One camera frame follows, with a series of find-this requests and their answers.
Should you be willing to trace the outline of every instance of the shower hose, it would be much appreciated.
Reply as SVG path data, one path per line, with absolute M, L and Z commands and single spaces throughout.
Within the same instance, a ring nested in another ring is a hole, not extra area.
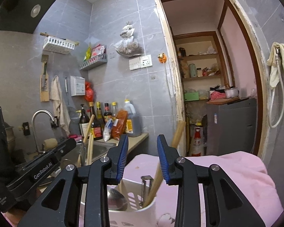
M 283 114 L 284 114 L 284 85 L 283 85 L 283 80 L 282 80 L 282 76 L 281 76 L 281 68 L 280 68 L 280 65 L 279 65 L 279 49 L 278 48 L 276 49 L 276 65 L 277 65 L 278 75 L 279 75 L 279 79 L 280 79 L 280 83 L 281 83 L 283 103 L 282 103 L 281 115 L 280 115 L 278 121 L 273 125 L 271 115 L 272 115 L 273 100 L 274 100 L 274 96 L 275 96 L 275 92 L 276 92 L 276 87 L 273 88 L 273 93 L 272 93 L 271 102 L 270 102 L 270 109 L 269 109 L 269 118 L 268 118 L 269 126 L 271 128 L 276 128 L 279 125 L 279 123 L 281 122 L 281 119 L 283 117 Z

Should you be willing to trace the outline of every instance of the gray tile wall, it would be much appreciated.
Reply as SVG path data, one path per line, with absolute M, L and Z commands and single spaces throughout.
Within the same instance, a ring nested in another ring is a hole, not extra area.
M 65 93 L 65 77 L 83 76 L 78 65 L 82 62 L 89 40 L 92 4 L 86 0 L 56 0 L 42 18 L 34 34 L 0 31 L 0 106 L 4 120 L 14 126 L 16 149 L 35 151 L 33 136 L 24 136 L 18 126 L 31 122 L 32 115 L 39 109 L 53 111 L 52 101 L 40 102 L 39 81 L 44 37 L 40 32 L 79 41 L 79 46 L 69 55 L 44 51 L 49 55 L 48 74 L 51 83 L 57 74 Z M 79 108 L 85 103 L 82 97 L 69 96 L 69 104 Z M 36 118 L 38 144 L 52 137 L 64 135 L 60 128 L 52 130 L 46 114 Z
M 274 41 L 284 43 L 284 23 L 281 20 L 284 19 L 284 8 L 279 0 L 239 2 L 254 24 L 266 61 L 271 44 Z M 113 44 L 120 40 L 119 33 L 127 21 L 133 21 L 136 28 L 135 37 L 143 44 L 145 53 L 152 54 L 153 67 L 129 71 L 128 60 L 114 53 Z M 156 154 L 156 136 L 163 133 L 169 136 L 167 140 L 171 139 L 174 119 L 170 118 L 174 117 L 174 113 L 171 112 L 173 106 L 170 105 L 167 86 L 164 86 L 164 68 L 155 59 L 159 52 L 166 52 L 166 47 L 154 0 L 98 0 L 93 7 L 90 36 L 95 42 L 107 44 L 110 57 L 113 57 L 106 66 L 89 72 L 89 79 L 97 92 L 97 100 L 116 100 L 122 106 L 125 97 L 132 99 L 141 115 L 144 130 L 150 133 L 146 152 Z M 158 82 L 151 82 L 153 74 L 157 75 L 155 79 L 158 79 Z M 280 99 L 279 95 L 274 101 L 275 115 L 281 108 Z M 284 205 L 284 119 L 280 126 L 270 133 L 268 150 L 272 156 L 268 171 L 276 182 Z

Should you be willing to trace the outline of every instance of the metal screw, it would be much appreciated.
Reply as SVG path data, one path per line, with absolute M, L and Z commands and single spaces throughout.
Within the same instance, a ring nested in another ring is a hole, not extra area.
M 211 165 L 211 169 L 213 170 L 213 171 L 218 171 L 218 170 L 220 170 L 220 167 L 218 166 L 218 165 Z
M 185 162 L 185 158 L 183 158 L 183 157 L 178 157 L 178 158 L 177 158 L 177 162 L 179 162 L 179 163 L 184 163 L 184 162 Z
M 72 171 L 74 168 L 75 168 L 75 166 L 72 165 L 72 164 L 67 165 L 67 166 L 65 167 L 65 169 L 66 169 L 67 171 Z
M 109 161 L 109 157 L 107 156 L 103 156 L 101 159 L 100 159 L 101 162 L 108 162 Z

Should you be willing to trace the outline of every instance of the gray refrigerator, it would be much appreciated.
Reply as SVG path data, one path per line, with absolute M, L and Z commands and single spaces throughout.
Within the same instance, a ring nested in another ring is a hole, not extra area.
M 245 98 L 224 105 L 207 105 L 206 155 L 251 153 L 256 134 L 257 100 Z

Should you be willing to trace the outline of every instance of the pink tablecloth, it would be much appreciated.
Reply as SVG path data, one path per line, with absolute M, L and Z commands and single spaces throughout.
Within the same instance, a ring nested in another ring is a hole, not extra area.
M 209 167 L 218 164 L 243 192 L 263 219 L 266 227 L 270 227 L 283 211 L 273 180 L 267 175 L 262 161 L 245 152 L 236 152 L 223 156 L 188 157 L 196 165 Z M 123 178 L 141 182 L 141 176 L 155 176 L 158 157 L 147 154 L 136 156 L 126 167 Z M 157 193 L 156 216 L 158 227 L 173 226 L 176 215 L 178 186 L 168 186 L 165 181 Z M 205 225 L 205 210 L 201 200 L 201 226 Z

